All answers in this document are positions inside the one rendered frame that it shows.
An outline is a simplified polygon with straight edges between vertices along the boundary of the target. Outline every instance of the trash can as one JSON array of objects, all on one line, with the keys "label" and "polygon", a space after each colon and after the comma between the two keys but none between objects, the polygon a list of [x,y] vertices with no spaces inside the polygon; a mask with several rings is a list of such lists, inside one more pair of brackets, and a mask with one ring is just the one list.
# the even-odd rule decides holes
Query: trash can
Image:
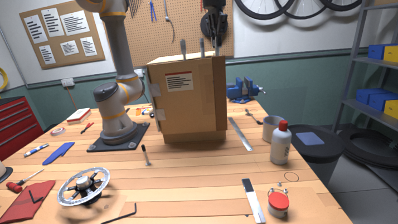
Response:
[{"label": "trash can", "polygon": [[343,140],[332,131],[314,125],[288,126],[292,144],[327,187],[338,158],[344,152]]}]

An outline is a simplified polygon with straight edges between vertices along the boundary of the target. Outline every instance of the wall outlet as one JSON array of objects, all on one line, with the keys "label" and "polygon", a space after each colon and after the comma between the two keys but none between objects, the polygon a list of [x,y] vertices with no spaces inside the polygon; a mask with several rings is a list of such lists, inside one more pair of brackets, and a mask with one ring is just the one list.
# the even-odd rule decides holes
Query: wall outlet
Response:
[{"label": "wall outlet", "polygon": [[134,69],[134,72],[138,75],[139,78],[144,77],[143,69]]},{"label": "wall outlet", "polygon": [[61,79],[61,83],[62,83],[63,87],[74,86],[75,85],[75,82],[73,81],[73,78]]}]

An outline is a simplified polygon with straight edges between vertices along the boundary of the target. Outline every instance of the red pliers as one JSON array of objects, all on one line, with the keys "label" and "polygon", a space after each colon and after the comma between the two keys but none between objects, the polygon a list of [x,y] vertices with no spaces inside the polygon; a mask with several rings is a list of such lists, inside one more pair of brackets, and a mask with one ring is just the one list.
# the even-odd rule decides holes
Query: red pliers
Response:
[{"label": "red pliers", "polygon": [[83,131],[81,131],[81,132],[80,132],[80,134],[83,134],[83,133],[85,133],[85,132],[86,132],[86,130],[87,130],[89,127],[91,127],[93,124],[94,124],[94,122],[93,122],[93,123],[91,123],[91,124],[90,124],[90,122],[89,122],[89,123],[87,124],[86,128],[85,128]]}]

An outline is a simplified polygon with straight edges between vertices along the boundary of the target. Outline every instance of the metal wheel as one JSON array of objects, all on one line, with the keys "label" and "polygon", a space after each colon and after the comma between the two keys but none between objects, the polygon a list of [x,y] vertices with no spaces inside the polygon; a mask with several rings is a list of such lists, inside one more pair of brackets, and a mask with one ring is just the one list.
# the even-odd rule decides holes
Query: metal wheel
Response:
[{"label": "metal wheel", "polygon": [[[274,0],[278,8],[282,8],[287,0]],[[296,0],[284,14],[295,20],[306,20],[319,15],[327,7],[320,0]]]},{"label": "metal wheel", "polygon": [[[94,174],[91,177],[84,176],[83,174],[94,171]],[[94,180],[94,177],[99,173],[103,173],[104,177],[101,179]],[[76,179],[76,185],[73,187],[67,187],[74,179]],[[69,178],[60,188],[57,194],[58,203],[63,206],[75,206],[78,204],[89,205],[96,202],[101,197],[102,190],[108,185],[110,179],[109,170],[103,167],[92,167],[89,169],[85,169],[79,173],[73,175],[73,177]],[[97,188],[95,186],[96,183],[102,184]],[[64,193],[66,191],[74,190],[75,193],[69,197],[65,198]],[[81,199],[74,200],[78,195],[81,195]]]},{"label": "metal wheel", "polygon": [[320,0],[326,7],[331,10],[344,12],[358,7],[362,0]]},{"label": "metal wheel", "polygon": [[237,6],[246,15],[256,20],[271,20],[286,12],[294,0],[286,0],[281,7],[273,0],[235,0]]}]

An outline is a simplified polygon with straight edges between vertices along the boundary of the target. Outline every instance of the bulletin board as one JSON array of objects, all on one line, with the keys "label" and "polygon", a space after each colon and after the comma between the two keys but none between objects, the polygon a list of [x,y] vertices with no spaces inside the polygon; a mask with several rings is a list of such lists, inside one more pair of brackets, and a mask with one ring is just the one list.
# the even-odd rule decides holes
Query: bulletin board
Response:
[{"label": "bulletin board", "polygon": [[[62,36],[50,37],[49,30],[47,29],[47,24],[45,24],[45,19],[44,19],[45,14],[42,14],[42,10],[52,9],[52,8],[57,9],[58,21],[56,20],[57,19],[56,16],[54,18],[50,18],[50,17],[54,16],[53,14],[47,16],[46,21],[47,21],[47,23],[50,23],[48,21],[54,20],[51,22],[55,22],[55,23],[48,25],[48,26],[56,26],[56,30],[51,30],[51,31],[60,31],[60,29],[62,29],[64,32],[64,35],[62,35]],[[65,30],[64,25],[61,22],[61,19],[65,18],[64,20],[68,21],[70,19],[67,20],[66,18],[70,18],[70,17],[66,17],[63,15],[72,13],[71,15],[73,16],[75,12],[79,12],[79,11],[84,11],[84,15],[86,18],[86,25],[85,25],[85,23],[83,23],[78,26],[85,26],[85,27],[88,26],[90,31],[83,32],[83,33],[77,33],[77,32],[79,32],[79,28],[76,28],[74,30],[70,30],[68,28],[68,30],[70,30],[70,32],[69,32],[70,35],[68,36],[67,31]],[[34,17],[35,15],[38,15],[38,18],[40,19],[41,24],[40,25],[38,24],[33,27],[28,27],[24,18],[32,19],[32,17]],[[77,13],[75,14],[75,16],[76,16],[76,20],[81,19],[81,18],[77,17],[78,16]],[[20,18],[22,20],[23,26],[25,27],[25,31],[29,37],[29,40],[33,47],[33,50],[35,51],[36,57],[37,57],[42,69],[49,69],[49,68],[53,68],[53,67],[80,64],[80,63],[99,61],[99,60],[105,59],[105,55],[104,55],[104,52],[103,52],[103,49],[101,46],[100,38],[99,38],[97,28],[96,28],[96,25],[94,22],[93,14],[91,12],[87,12],[87,11],[83,10],[75,1],[56,4],[53,6],[39,8],[39,9],[31,10],[28,12],[22,12],[22,13],[20,13]],[[33,36],[30,33],[31,28],[37,28],[36,30],[38,30],[37,33],[35,33],[36,34],[35,38],[37,38],[37,34],[39,34],[40,32],[41,33],[44,32],[44,34],[46,35],[47,41],[35,43],[32,38]],[[93,48],[91,48],[93,45],[95,47],[96,55],[94,55],[95,54],[94,51],[90,50],[90,49],[93,49]],[[52,59],[55,60],[55,63],[53,61],[49,61],[49,60],[52,60],[50,58],[51,54],[52,54]]]},{"label": "bulletin board", "polygon": [[[179,41],[186,41],[187,53],[200,52],[199,38],[205,39],[205,51],[213,51],[211,39],[206,37],[200,22],[206,14],[201,11],[200,0],[166,0],[167,16],[174,26],[166,22],[163,0],[152,0],[156,18],[151,21],[151,8],[148,1],[141,1],[136,14],[126,13],[124,25],[134,66],[144,66],[158,57],[180,55]],[[234,24],[232,16],[233,0],[226,0],[224,14],[228,15],[228,29],[222,36],[220,55],[234,55]]]}]

